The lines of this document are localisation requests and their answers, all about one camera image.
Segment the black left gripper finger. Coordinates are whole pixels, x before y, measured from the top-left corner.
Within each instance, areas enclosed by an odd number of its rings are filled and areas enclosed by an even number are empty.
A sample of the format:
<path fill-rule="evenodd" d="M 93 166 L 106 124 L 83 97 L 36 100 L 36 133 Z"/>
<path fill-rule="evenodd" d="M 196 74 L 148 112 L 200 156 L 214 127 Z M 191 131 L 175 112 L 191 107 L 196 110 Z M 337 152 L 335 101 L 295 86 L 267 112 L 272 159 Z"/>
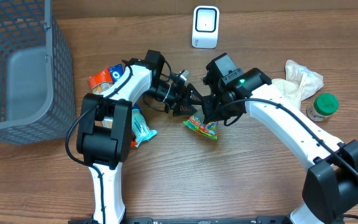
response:
<path fill-rule="evenodd" d="M 197 109 L 192 105 L 178 103 L 173 107 L 173 116 L 191 116 L 197 112 Z"/>
<path fill-rule="evenodd" d="M 202 105 L 203 96 L 196 90 L 196 88 L 191 83 L 189 83 L 186 87 L 184 101 L 187 105 Z"/>

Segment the green snack packet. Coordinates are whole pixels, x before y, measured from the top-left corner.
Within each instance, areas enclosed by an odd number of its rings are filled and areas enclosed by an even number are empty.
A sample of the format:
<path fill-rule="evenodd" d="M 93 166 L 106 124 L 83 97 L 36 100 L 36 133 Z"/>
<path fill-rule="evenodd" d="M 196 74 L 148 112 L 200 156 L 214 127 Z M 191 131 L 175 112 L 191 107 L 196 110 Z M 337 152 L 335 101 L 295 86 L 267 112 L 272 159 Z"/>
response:
<path fill-rule="evenodd" d="M 202 134 L 211 139 L 217 139 L 217 121 L 204 123 L 204 114 L 201 110 L 191 115 L 186 121 L 183 122 L 186 127 L 195 131 L 198 134 Z"/>

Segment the teal snack packet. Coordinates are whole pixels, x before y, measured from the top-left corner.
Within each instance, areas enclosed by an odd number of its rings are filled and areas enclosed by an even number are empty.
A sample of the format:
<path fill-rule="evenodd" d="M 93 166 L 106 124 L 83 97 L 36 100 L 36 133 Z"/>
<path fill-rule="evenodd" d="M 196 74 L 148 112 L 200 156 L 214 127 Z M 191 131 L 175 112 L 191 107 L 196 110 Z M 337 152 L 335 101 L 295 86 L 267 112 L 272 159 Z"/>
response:
<path fill-rule="evenodd" d="M 135 147 L 139 147 L 144 141 L 150 141 L 158 133 L 157 130 L 148 127 L 137 104 L 132 107 L 132 131 L 135 134 Z"/>

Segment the blue Oreo cookie pack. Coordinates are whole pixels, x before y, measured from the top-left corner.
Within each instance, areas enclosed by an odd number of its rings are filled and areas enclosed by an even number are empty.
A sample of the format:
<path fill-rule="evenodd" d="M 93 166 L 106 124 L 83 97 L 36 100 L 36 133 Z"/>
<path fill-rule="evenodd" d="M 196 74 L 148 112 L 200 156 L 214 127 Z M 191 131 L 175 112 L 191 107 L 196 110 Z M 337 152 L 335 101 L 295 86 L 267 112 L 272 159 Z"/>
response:
<path fill-rule="evenodd" d="M 122 64 L 117 64 L 112 67 L 108 67 L 112 81 L 117 82 L 124 74 L 124 68 Z"/>

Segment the red snack packet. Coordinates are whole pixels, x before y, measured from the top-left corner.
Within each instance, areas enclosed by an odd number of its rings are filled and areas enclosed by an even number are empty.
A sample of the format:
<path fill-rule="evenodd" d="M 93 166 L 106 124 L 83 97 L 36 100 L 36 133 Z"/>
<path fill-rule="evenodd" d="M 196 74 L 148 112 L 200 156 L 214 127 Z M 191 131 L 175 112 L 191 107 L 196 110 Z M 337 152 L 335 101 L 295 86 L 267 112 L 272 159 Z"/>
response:
<path fill-rule="evenodd" d="M 100 95 L 103 91 L 111 88 L 115 83 L 112 81 L 108 67 L 101 72 L 88 78 L 91 92 L 95 95 Z"/>

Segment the beige paper bag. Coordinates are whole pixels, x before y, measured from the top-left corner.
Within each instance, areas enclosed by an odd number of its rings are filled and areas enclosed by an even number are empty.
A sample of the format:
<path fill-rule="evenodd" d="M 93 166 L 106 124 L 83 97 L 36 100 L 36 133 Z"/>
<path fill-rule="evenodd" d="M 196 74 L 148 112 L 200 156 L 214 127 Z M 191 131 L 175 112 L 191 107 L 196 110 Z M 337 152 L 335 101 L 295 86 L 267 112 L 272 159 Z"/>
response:
<path fill-rule="evenodd" d="M 301 108 L 302 101 L 313 96 L 324 86 L 322 75 L 293 60 L 287 60 L 285 64 L 285 79 L 275 78 L 272 79 L 272 83 L 297 109 Z"/>

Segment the green lid jar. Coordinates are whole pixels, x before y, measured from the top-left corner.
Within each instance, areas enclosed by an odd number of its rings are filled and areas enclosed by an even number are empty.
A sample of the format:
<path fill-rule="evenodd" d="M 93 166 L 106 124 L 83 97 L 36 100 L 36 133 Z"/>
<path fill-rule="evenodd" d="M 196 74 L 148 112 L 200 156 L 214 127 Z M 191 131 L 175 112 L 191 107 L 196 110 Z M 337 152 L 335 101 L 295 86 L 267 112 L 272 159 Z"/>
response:
<path fill-rule="evenodd" d="M 312 121 L 320 122 L 334 114 L 338 108 L 338 99 L 330 93 L 323 93 L 307 107 L 306 114 Z"/>

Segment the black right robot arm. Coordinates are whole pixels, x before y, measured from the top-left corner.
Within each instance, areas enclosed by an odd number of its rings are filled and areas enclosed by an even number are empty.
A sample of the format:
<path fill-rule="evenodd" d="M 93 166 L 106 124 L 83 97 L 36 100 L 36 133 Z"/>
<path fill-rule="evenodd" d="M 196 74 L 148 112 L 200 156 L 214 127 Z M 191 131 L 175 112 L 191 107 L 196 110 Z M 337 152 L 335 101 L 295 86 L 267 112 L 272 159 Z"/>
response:
<path fill-rule="evenodd" d="M 315 123 L 282 96 L 258 68 L 245 72 L 228 54 L 212 59 L 203 83 L 206 122 L 227 121 L 247 113 L 271 130 L 306 171 L 303 205 L 284 223 L 344 223 L 358 205 L 358 141 L 344 143 Z"/>

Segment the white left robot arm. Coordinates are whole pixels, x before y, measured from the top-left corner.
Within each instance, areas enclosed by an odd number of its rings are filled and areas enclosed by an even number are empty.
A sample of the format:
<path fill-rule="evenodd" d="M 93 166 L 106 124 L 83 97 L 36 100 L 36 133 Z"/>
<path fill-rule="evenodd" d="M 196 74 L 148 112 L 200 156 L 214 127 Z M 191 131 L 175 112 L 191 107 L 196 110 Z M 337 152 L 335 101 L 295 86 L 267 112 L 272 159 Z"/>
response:
<path fill-rule="evenodd" d="M 180 74 L 161 80 L 164 56 L 148 50 L 143 60 L 126 62 L 122 78 L 110 89 L 85 95 L 78 118 L 76 149 L 93 178 L 95 211 L 90 223 L 120 223 L 126 213 L 122 199 L 122 165 L 132 141 L 132 107 L 142 95 L 165 103 L 174 116 L 192 115 L 201 95 Z"/>

